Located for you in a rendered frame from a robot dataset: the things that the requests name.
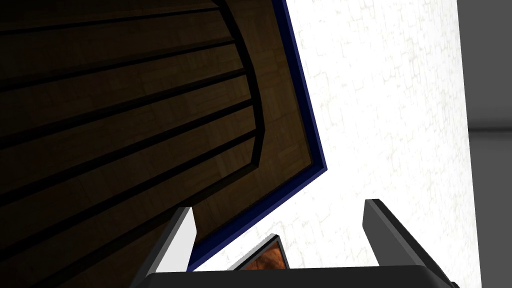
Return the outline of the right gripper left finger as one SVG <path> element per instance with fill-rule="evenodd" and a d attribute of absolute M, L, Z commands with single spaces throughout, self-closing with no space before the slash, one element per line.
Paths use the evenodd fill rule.
<path fill-rule="evenodd" d="M 178 208 L 135 274 L 129 288 L 136 288 L 153 273 L 185 272 L 196 235 L 193 209 Z"/>

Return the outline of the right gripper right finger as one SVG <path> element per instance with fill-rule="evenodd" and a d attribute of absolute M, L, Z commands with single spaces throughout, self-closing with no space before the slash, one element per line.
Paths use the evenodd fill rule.
<path fill-rule="evenodd" d="M 362 227 L 380 266 L 423 266 L 447 288 L 460 288 L 380 199 L 365 200 Z"/>

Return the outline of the framed orange picture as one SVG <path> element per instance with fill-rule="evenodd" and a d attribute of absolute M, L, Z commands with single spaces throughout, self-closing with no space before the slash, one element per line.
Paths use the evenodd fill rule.
<path fill-rule="evenodd" d="M 280 269 L 290 269 L 290 265 L 280 236 L 274 233 L 228 268 L 229 271 Z"/>

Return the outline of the brown wooden door leaf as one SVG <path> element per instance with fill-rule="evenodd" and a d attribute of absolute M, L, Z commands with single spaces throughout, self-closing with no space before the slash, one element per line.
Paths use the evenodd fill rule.
<path fill-rule="evenodd" d="M 280 0 L 0 0 L 0 288 L 129 288 L 313 164 Z"/>

